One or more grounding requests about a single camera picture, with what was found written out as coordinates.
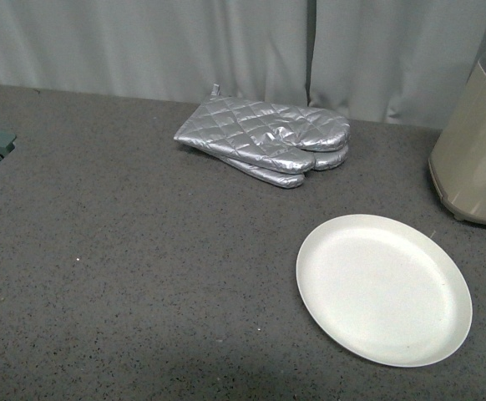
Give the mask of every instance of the curtain fold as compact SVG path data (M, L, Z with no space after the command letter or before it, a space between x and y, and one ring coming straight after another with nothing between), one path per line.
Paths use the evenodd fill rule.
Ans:
M486 0L0 0L0 84L43 89L442 128L484 51Z

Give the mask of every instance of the beige appliance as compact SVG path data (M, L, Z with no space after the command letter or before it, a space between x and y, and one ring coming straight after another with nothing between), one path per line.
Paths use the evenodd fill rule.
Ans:
M475 66L428 165L442 203L486 224L486 54Z

